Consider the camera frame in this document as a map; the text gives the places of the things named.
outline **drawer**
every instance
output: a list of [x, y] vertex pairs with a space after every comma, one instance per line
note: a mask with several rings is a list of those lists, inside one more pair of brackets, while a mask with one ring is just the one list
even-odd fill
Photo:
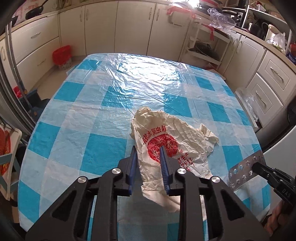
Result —
[[267, 51], [257, 72], [270, 85], [283, 104], [286, 104], [295, 87], [296, 74], [270, 51]]
[[17, 65], [27, 91], [30, 91], [38, 80], [54, 66], [52, 53], [59, 47], [59, 38], [55, 38], [35, 50]]
[[255, 74], [254, 78], [247, 86], [247, 90], [255, 98], [256, 113], [264, 128], [276, 116], [283, 105], [277, 95], [258, 73]]
[[13, 73], [11, 71], [9, 62], [8, 62], [8, 58], [7, 58], [7, 53], [6, 53], [6, 48], [5, 48], [5, 39], [0, 41], [0, 56], [1, 56], [1, 61], [3, 64], [3, 68], [6, 74], [6, 77], [10, 83], [10, 86], [12, 88], [17, 86], [17, 83], [15, 81], [15, 78], [13, 76]]
[[12, 32], [15, 62], [59, 36], [57, 14], [38, 19]]

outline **metal screw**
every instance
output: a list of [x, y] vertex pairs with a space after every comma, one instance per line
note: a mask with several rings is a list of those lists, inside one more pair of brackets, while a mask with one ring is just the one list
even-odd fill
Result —
[[114, 169], [112, 169], [112, 173], [119, 174], [119, 173], [121, 173], [121, 170], [120, 170], [120, 168], [114, 168]]
[[214, 182], [214, 183], [218, 183], [218, 182], [220, 182], [220, 178], [219, 178], [219, 177], [216, 177], [216, 176], [212, 177], [211, 180], [212, 180], [212, 182]]
[[86, 177], [79, 177], [78, 182], [79, 183], [85, 183], [86, 182]]
[[177, 170], [177, 172], [179, 173], [179, 174], [185, 174], [186, 173], [186, 169], [184, 169], [184, 168], [179, 168], [178, 170]]

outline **red trash bin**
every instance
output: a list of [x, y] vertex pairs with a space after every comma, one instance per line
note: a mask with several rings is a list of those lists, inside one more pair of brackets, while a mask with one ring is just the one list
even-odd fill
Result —
[[59, 66], [59, 69], [68, 69], [72, 64], [71, 46], [66, 45], [55, 50], [52, 53], [53, 62]]

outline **red printed logo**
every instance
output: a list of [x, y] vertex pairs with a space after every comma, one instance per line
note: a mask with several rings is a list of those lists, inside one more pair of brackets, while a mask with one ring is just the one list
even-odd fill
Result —
[[171, 135], [161, 134], [155, 136], [148, 142], [147, 150], [149, 156], [157, 162], [160, 162], [159, 155], [162, 146], [165, 146], [165, 150], [169, 157], [176, 155], [178, 152], [178, 143]]

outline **plastic table cover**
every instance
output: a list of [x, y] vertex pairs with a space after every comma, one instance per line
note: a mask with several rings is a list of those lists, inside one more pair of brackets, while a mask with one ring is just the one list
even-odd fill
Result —
[[[248, 118], [218, 75], [148, 56], [89, 55], [50, 100], [29, 141], [18, 189], [24, 230], [79, 176], [98, 177], [130, 155], [131, 118], [142, 106], [195, 128], [205, 124], [220, 140], [208, 156], [210, 170], [226, 183], [228, 170], [260, 149]], [[132, 196], [118, 198], [118, 240], [177, 240], [179, 214], [144, 198], [140, 186], [138, 172]], [[256, 176], [235, 193], [261, 219], [269, 211], [269, 190]], [[206, 221], [204, 233], [207, 238]]]

